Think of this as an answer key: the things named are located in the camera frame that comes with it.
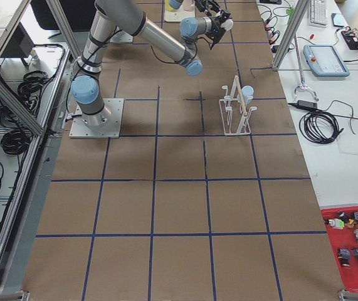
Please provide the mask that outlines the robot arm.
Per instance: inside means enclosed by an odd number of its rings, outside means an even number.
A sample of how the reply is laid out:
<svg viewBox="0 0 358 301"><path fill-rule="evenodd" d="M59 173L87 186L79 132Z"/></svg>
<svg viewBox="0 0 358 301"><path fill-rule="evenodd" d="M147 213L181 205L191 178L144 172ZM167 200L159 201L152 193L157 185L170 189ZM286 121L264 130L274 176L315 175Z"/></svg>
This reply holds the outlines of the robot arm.
<svg viewBox="0 0 358 301"><path fill-rule="evenodd" d="M197 8L198 11L219 11L220 5L216 1L207 1L207 0L194 0L194 1L183 1L183 0L168 0L165 3L166 9L168 11L177 11L183 9L184 11L192 11L194 8Z"/></svg>
<svg viewBox="0 0 358 301"><path fill-rule="evenodd" d="M168 56L170 64L186 69L190 76L203 70L198 57L197 41L205 35L212 44L217 44L233 27L231 13L216 1L196 1L195 6L205 15L185 18L180 22L180 38L175 39L151 21L146 12L133 1L95 1L95 17L81 55L71 68L70 95L82 111L83 123L89 128L106 125L111 112L100 91L100 73L109 47L124 51L127 46L119 45L112 38L119 33L139 37L152 50L160 50Z"/></svg>

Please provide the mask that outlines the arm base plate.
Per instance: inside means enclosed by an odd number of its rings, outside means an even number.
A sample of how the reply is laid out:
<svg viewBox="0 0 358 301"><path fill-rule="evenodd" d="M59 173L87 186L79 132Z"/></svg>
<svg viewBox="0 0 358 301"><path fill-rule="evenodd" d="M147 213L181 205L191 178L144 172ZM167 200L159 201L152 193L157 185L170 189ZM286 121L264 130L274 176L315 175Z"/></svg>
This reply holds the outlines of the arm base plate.
<svg viewBox="0 0 358 301"><path fill-rule="evenodd" d="M124 111L123 98L104 98L104 108L96 115L82 113L79 105L70 128L72 139L118 139L120 135L122 114Z"/></svg>

